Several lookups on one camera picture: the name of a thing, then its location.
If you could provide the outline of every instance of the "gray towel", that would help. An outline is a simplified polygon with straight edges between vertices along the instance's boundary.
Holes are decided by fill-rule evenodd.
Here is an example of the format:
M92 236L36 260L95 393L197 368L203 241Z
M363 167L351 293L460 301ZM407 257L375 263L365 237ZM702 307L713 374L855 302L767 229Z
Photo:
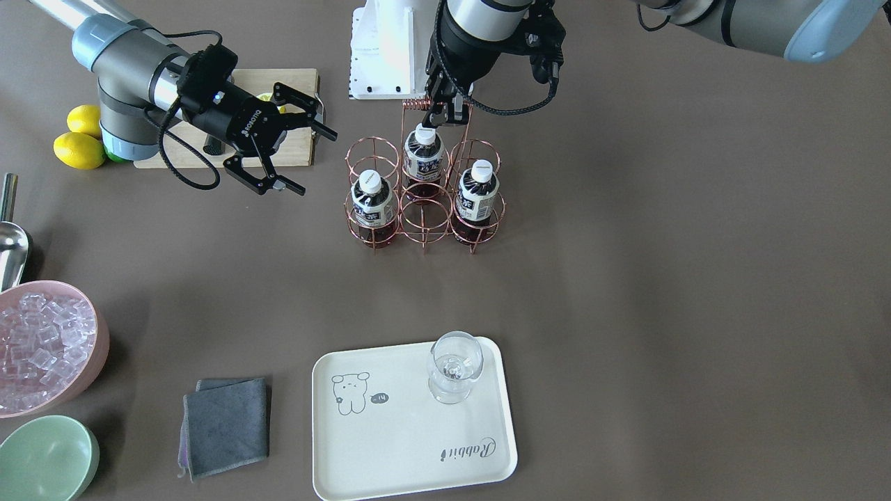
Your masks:
M179 465L192 480L269 456L266 380L203 379L183 397Z

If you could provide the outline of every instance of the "green bowl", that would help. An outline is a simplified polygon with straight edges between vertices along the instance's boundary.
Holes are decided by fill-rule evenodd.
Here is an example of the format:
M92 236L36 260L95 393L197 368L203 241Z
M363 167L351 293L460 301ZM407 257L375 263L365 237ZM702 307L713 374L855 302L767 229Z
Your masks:
M0 499L70 501L98 464L99 444L83 424L65 415L38 417L0 444Z

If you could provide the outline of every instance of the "bottle holder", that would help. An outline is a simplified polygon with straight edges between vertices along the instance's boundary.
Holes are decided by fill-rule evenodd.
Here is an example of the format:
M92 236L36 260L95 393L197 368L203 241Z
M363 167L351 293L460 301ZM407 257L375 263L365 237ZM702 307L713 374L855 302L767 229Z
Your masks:
M453 162L448 171L446 189L451 194L451 201L454 201L455 195L457 195L460 190L458 182L461 179L462 172L470 168L473 165L473 162L477 160L489 160L489 162L492 163L496 176L502 166L501 154L498 153L498 150L496 150L491 143L483 141L482 139L467 139L465 136L463 141L454 146L450 156L452 157ZM452 224L452 233L454 234L455 240L470 247L471 254L476 253L478 245L492 240L495 233L498 232L498 226L501 225L501 222L504 219L504 211L506 211L506 209L507 203L504 201L504 197L501 195L500 191L495 198L495 205L492 206L492 215L484 225L462 218L461 213L453 207L453 218L450 218L450 221L457 221L458 223L467 226L466 229L469 230L465 233L461 230L460 226L456 227L455 224Z
M406 112L425 111L428 108L429 100L403 101L401 138L405 138ZM360 222L353 210L352 199L347 194L344 200L347 227L357 240L377 250L403 236L419 243L426 252L428 245L452 235L457 242L468 246L470 254L475 254L481 243L492 240L507 208L501 193L498 193L492 215L485 225L478 226L478 223L465 220L454 208L458 178L474 161L489 160L496 175L501 168L501 155L493 145L480 139L468 139L472 116L473 108L470 107L468 123L463 128L461 139L451 151L445 152L447 168L438 183L423 181L405 172L404 146L396 148L382 137L363 137L349 147L345 158L349 169L349 185L356 182L362 171L371 168L388 181L394 196L398 197L396 221L390 233L390 230L381 231L381 228L372 228ZM414 183L406 187L403 186L403 180L412 180ZM462 231L462 226L456 229L453 222L469 226L470 231Z
M399 150L390 141L377 136L363 137L349 147L344 160L349 168L350 190L359 178L359 174L370 168L387 180L394 190L394 197L399 196L396 191L399 186ZM343 207L347 215L349 232L372 249L377 250L390 245L400 233L398 214L392 226L372 227L360 222L356 217L350 193L347 193Z

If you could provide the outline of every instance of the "rectangular tray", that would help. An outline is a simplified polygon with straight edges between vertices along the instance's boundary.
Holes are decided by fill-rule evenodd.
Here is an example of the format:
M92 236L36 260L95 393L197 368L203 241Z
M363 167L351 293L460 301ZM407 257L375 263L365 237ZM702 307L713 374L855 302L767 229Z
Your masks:
M321 357L313 368L315 493L348 501L510 477L517 444L501 351L477 339L482 375L454 405L430 395L432 342Z

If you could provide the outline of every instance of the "bottle cap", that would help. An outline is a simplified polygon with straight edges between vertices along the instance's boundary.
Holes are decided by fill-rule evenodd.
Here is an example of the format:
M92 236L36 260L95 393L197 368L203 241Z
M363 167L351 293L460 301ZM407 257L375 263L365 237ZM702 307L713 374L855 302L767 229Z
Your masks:
M489 160L477 160L473 162L473 167L470 168L470 177L473 177L473 180L477 183L488 183L489 179L492 179L493 174L492 162Z
M435 128L426 128L422 124L414 128L414 138L418 143L424 146L430 146L437 140L437 131Z
M381 180L380 174L376 170L363 170L362 174L359 175L359 189L363 191L363 193L368 193L370 195L377 194L380 191Z

